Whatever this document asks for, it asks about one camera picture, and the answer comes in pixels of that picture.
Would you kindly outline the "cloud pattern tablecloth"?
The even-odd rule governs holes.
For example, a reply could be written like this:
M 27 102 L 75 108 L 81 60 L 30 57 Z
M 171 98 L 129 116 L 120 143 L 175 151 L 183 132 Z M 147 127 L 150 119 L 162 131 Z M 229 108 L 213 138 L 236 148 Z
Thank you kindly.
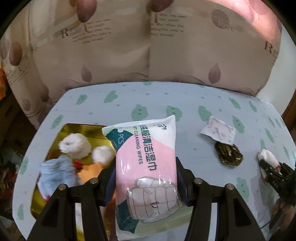
M 13 194 L 13 218 L 24 237 L 35 223 L 31 214 L 40 164 L 67 123 L 114 125 L 176 116 L 176 155 L 182 165 L 211 185 L 232 183 L 252 211 L 265 238 L 277 200 L 262 180 L 257 154 L 263 147 L 280 161 L 295 165 L 295 144 L 280 114 L 269 102 L 196 84 L 131 82 L 101 84 L 67 91 L 50 110 L 24 156 Z M 243 154 L 238 167 L 223 165 L 214 141 L 201 134 L 213 116 L 236 128 L 234 143 Z

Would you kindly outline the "small floral tissue packet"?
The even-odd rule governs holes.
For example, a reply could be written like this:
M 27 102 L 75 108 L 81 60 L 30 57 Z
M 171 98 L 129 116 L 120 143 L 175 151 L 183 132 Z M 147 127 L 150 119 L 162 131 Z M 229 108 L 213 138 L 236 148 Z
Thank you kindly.
M 200 132 L 222 144 L 233 145 L 236 128 L 225 124 L 222 120 L 210 116 L 206 126 Z

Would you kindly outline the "red gold toffee tin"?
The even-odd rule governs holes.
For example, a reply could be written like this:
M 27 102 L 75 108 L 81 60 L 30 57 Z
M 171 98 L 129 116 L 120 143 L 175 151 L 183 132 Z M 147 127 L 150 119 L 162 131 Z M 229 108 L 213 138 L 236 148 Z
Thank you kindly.
M 79 133 L 89 142 L 91 149 L 100 146 L 112 148 L 111 142 L 103 135 L 102 125 L 65 124 L 55 137 L 45 160 L 40 165 L 36 188 L 32 197 L 31 214 L 37 219 L 59 184 L 84 184 L 92 177 L 97 177 L 106 163 L 96 162 L 89 153 L 78 159 L 75 155 L 61 152 L 59 143 L 71 134 Z

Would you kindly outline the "leaf pattern beige curtain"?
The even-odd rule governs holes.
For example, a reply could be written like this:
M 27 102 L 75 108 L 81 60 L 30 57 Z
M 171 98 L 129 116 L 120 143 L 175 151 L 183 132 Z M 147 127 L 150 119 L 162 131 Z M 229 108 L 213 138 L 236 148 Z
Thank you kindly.
M 70 89 L 132 81 L 256 96 L 282 25 L 262 1 L 31 1 L 1 37 L 1 69 L 38 128 Z

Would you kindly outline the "red white garment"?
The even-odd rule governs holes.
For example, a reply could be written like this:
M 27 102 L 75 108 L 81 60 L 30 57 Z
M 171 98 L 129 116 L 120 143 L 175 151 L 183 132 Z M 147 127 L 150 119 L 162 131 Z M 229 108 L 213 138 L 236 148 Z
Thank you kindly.
M 73 164 L 74 168 L 76 168 L 76 169 L 82 168 L 84 165 L 80 160 L 73 161 L 72 164 Z

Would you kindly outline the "wet wipes pack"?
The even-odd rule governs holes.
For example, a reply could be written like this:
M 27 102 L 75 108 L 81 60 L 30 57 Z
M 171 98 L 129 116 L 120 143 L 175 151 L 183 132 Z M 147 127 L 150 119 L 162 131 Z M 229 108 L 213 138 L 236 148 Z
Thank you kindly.
M 102 133 L 116 151 L 118 240 L 155 235 L 189 222 L 192 209 L 177 189 L 176 118 L 106 126 Z

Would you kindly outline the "white fluffy sock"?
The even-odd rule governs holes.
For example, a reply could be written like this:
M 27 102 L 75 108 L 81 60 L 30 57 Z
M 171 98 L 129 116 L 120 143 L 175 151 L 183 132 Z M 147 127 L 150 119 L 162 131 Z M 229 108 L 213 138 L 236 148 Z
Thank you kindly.
M 91 153 L 91 144 L 80 133 L 71 133 L 58 144 L 59 150 L 72 159 L 82 159 Z

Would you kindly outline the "white sock ball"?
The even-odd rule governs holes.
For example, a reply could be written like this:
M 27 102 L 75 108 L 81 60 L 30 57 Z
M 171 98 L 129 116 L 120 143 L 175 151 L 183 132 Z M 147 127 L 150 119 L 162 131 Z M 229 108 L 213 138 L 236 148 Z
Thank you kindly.
M 92 151 L 93 162 L 99 163 L 100 165 L 106 167 L 111 164 L 115 157 L 115 151 L 109 146 L 98 146 Z

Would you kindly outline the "white sock red trim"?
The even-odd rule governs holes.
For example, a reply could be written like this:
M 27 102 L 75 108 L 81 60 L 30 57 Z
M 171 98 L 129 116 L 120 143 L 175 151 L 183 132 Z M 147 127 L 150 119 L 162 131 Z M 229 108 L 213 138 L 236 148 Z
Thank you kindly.
M 267 162 L 267 164 L 269 164 L 270 166 L 272 166 L 272 168 L 277 172 L 280 173 L 280 163 L 279 161 L 276 159 L 276 157 L 273 155 L 273 153 L 269 150 L 266 149 L 262 149 L 260 153 L 258 153 L 257 155 L 257 159 L 258 161 L 264 160 Z

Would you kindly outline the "blue towel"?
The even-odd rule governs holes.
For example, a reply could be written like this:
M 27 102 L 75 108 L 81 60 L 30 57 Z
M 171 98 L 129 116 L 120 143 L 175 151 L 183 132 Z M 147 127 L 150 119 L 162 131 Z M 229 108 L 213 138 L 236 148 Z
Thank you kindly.
M 61 155 L 41 164 L 37 186 L 44 200 L 48 200 L 60 184 L 68 187 L 81 184 L 72 162 L 69 157 Z

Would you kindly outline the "orange rubber animal toy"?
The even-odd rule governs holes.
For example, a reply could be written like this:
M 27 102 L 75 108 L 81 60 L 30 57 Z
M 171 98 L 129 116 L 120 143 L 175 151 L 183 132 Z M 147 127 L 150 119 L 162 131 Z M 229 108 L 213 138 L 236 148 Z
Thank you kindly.
M 81 183 L 85 184 L 90 179 L 97 178 L 100 172 L 109 166 L 110 164 L 104 165 L 100 162 L 91 165 L 84 165 L 82 166 L 82 169 L 77 173 L 77 175 Z

